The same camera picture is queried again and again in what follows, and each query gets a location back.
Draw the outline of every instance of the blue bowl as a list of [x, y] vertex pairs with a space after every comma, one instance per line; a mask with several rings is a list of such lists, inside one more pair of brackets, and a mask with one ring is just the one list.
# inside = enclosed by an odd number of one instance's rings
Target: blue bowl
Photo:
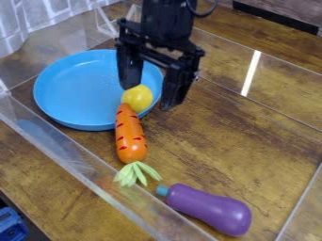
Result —
[[[141, 83], [151, 88], [153, 102], [161, 96], [161, 71], [144, 62]], [[115, 50], [91, 50], [59, 59], [38, 75], [33, 98], [42, 112], [60, 124], [84, 131], [115, 128], [123, 88], [117, 80]]]

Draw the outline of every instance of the toy carrot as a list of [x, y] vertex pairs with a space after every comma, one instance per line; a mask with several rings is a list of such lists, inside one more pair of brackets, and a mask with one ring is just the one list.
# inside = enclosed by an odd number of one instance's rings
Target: toy carrot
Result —
[[136, 112], [127, 103], [120, 104], [116, 114], [116, 148], [117, 158], [127, 164], [116, 175], [120, 185], [132, 185], [136, 180], [147, 185], [141, 171], [156, 179], [161, 179], [156, 171], [141, 163], [147, 155], [145, 136]]

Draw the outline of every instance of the wooden table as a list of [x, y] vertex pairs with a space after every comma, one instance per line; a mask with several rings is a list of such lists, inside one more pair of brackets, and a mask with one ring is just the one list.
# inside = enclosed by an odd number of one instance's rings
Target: wooden table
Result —
[[[226, 8], [195, 25], [322, 72], [320, 39], [308, 34]], [[97, 48], [112, 44], [108, 41]], [[204, 65], [214, 59], [204, 60]], [[41, 115], [30, 98], [32, 81], [14, 88], [12, 95]], [[48, 121], [120, 169], [113, 145], [107, 145], [113, 143], [112, 132], [77, 132]], [[204, 79], [180, 107], [165, 113], [153, 109], [141, 123], [148, 164], [160, 171], [163, 183], [184, 182], [244, 201], [254, 221], [239, 239], [272, 240], [318, 167], [320, 132]], [[0, 187], [51, 239], [153, 240], [5, 123], [0, 125]], [[147, 190], [153, 193], [156, 186], [151, 182]], [[219, 240], [234, 240], [192, 221]]]

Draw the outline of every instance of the blue object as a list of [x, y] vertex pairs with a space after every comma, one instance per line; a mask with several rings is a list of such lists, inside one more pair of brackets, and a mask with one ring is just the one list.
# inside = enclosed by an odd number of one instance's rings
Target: blue object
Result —
[[159, 185], [156, 188], [156, 194], [160, 195], [161, 197], [165, 197], [168, 194], [168, 187]]
[[[161, 96], [161, 71], [144, 62], [141, 83], [151, 88], [153, 103]], [[115, 50], [91, 50], [59, 59], [38, 75], [33, 98], [42, 112], [60, 124], [84, 131], [115, 128], [123, 88], [117, 80]]]
[[12, 208], [0, 209], [0, 240], [21, 241], [28, 235], [28, 228]]

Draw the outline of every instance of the toy vegetable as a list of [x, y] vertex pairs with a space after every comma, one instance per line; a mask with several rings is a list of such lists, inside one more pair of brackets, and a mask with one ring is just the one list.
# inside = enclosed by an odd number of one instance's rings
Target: toy vegetable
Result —
[[165, 197], [169, 207], [207, 223], [219, 232], [235, 237], [247, 232], [251, 212], [243, 202], [181, 184], [169, 188], [160, 185], [156, 193]]
[[144, 171], [157, 181], [161, 179], [156, 171], [141, 160], [147, 155], [145, 136], [137, 115], [127, 103], [120, 104], [116, 114], [116, 148], [117, 158], [127, 164], [116, 175], [120, 185], [132, 185], [136, 180], [147, 185]]

